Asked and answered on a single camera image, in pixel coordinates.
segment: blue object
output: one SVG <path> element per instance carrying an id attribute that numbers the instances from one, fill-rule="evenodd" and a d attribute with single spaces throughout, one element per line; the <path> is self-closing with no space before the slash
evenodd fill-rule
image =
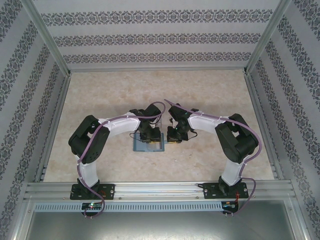
<path id="1" fill-rule="evenodd" d="M 134 152 L 164 152 L 165 151 L 165 135 L 161 133 L 161 142 L 145 143 L 140 141 L 140 134 L 133 135 L 133 151 Z"/>

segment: beige tiled surface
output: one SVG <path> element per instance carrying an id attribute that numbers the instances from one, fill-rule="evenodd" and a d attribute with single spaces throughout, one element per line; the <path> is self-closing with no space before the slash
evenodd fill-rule
<path id="1" fill-rule="evenodd" d="M 74 73 L 44 181 L 77 180 L 76 160 L 68 140 L 87 115 L 111 118 L 130 109 L 145 109 L 164 98 L 216 116 L 241 114 L 261 135 L 241 70 Z M 162 117 L 165 135 L 169 116 L 167 111 Z M 214 134 L 199 130 L 198 137 L 190 141 L 166 144 L 164 152 L 133 152 L 133 139 L 123 133 L 107 140 L 97 160 L 97 172 L 103 182 L 211 181 L 218 180 L 225 164 Z M 274 179 L 264 146 L 243 176 Z"/>

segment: wallpaper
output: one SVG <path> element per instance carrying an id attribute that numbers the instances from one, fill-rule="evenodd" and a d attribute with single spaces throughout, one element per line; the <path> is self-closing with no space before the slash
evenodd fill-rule
<path id="1" fill-rule="evenodd" d="M 35 0 L 71 70 L 245 67 L 279 0 Z"/>
<path id="2" fill-rule="evenodd" d="M 0 240 L 34 181 L 65 80 L 18 0 L 0 0 Z"/>
<path id="3" fill-rule="evenodd" d="M 289 5 L 251 72 L 282 172 L 312 239 L 320 238 L 320 8 Z"/>

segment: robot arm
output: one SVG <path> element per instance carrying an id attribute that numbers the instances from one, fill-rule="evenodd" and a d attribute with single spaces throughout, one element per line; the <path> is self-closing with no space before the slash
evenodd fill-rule
<path id="1" fill-rule="evenodd" d="M 79 164 L 82 180 L 89 187 L 99 185 L 95 161 L 100 156 L 108 138 L 112 138 L 125 132 L 139 130 L 140 138 L 143 142 L 160 142 L 161 133 L 159 127 L 154 127 L 154 125 L 151 126 L 150 124 L 150 122 L 156 122 L 159 118 L 142 119 L 129 117 L 151 117 L 160 113 L 160 110 L 155 105 L 151 104 L 146 110 L 133 109 L 123 115 L 128 116 L 127 118 L 118 118 L 112 121 L 103 118 L 97 119 L 92 115 L 87 116 L 70 137 L 68 142 L 77 161 L 80 159 L 91 139 L 88 134 L 93 134 L 99 125 L 107 122 L 103 124 L 103 127 L 97 132 L 86 155 Z"/>
<path id="2" fill-rule="evenodd" d="M 259 142 L 257 138 L 247 129 L 220 119 L 213 119 L 202 116 L 202 112 L 197 109 L 192 109 L 198 114 L 191 114 L 176 106 L 169 109 L 172 116 L 172 122 L 175 127 L 168 127 L 167 141 L 181 143 L 188 140 L 188 131 L 203 130 L 209 133 L 216 133 L 222 150 L 228 160 L 226 161 L 225 169 L 219 178 L 219 189 L 227 196 L 241 182 L 239 173 L 244 164 L 244 160 L 253 154 Z M 247 123 L 239 114 L 234 114 L 226 119 L 234 120 L 242 124 Z"/>

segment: black mounting plate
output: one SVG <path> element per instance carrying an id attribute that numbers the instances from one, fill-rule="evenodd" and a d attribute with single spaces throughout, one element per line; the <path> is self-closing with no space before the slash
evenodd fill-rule
<path id="1" fill-rule="evenodd" d="M 247 199 L 249 197 L 245 182 L 240 182 L 234 191 L 228 193 L 228 196 L 225 196 L 219 190 L 218 182 L 205 182 L 198 184 L 198 187 L 203 189 L 204 199 L 236 199 L 237 193 L 239 194 L 239 199 Z"/>
<path id="2" fill-rule="evenodd" d="M 104 200 L 113 200 L 115 196 L 115 185 L 114 184 L 103 184 L 100 183 L 98 187 L 98 194 L 100 194 Z M 100 198 L 96 195 L 93 197 L 84 192 L 79 184 L 73 184 L 70 193 L 71 200 L 99 200 Z"/>

